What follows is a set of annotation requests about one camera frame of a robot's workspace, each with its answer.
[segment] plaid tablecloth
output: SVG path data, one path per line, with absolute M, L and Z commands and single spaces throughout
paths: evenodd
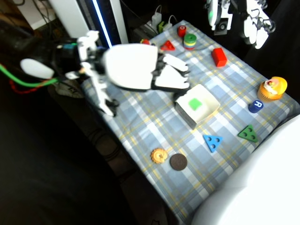
M 195 50 L 183 48 L 176 32 L 180 25 L 185 25 L 188 33 L 197 36 Z M 130 92 L 111 84 L 107 92 L 120 102 L 118 115 L 114 118 L 101 115 L 180 223 L 190 224 L 194 211 L 203 200 L 247 159 L 279 123 L 299 114 L 300 106 L 284 94 L 281 100 L 265 104 L 259 113 L 252 114 L 248 104 L 257 99 L 258 85 L 266 80 L 265 77 L 226 49 L 223 50 L 228 63 L 217 68 L 211 51 L 220 45 L 186 21 L 181 21 L 151 42 L 161 46 L 167 40 L 176 48 L 170 53 L 188 63 L 192 87 L 202 84 L 221 103 L 214 116 L 191 130 L 175 111 L 172 93 L 159 90 Z M 83 83 L 83 88 L 97 103 L 89 80 Z M 249 124 L 258 135 L 258 143 L 237 136 Z M 203 135 L 223 137 L 214 153 L 210 152 Z M 150 154 L 155 148 L 167 150 L 168 159 L 175 153 L 185 155 L 187 167 L 182 171 L 173 170 L 168 159 L 163 164 L 153 163 Z

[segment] white box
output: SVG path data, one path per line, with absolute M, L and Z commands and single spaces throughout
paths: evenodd
M 188 90 L 175 102 L 175 110 L 192 129 L 211 116 L 219 107 L 218 100 L 201 84 Z

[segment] stacked rings toy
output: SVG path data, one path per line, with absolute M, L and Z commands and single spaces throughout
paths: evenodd
M 196 42 L 197 37 L 194 34 L 186 34 L 183 39 L 183 46 L 188 50 L 192 50 L 195 48 Z
M 178 36 L 181 38 L 183 38 L 185 36 L 186 32 L 187 32 L 186 26 L 179 26 L 177 29 Z

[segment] cupcake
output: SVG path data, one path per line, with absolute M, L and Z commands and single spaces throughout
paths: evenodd
M 282 77 L 274 76 L 272 79 L 260 84 L 257 96 L 263 102 L 279 100 L 284 94 L 286 88 L 286 80 Z

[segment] blue triangle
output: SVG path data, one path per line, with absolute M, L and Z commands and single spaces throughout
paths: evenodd
M 220 136 L 203 135 L 203 137 L 211 152 L 214 152 L 223 140 Z

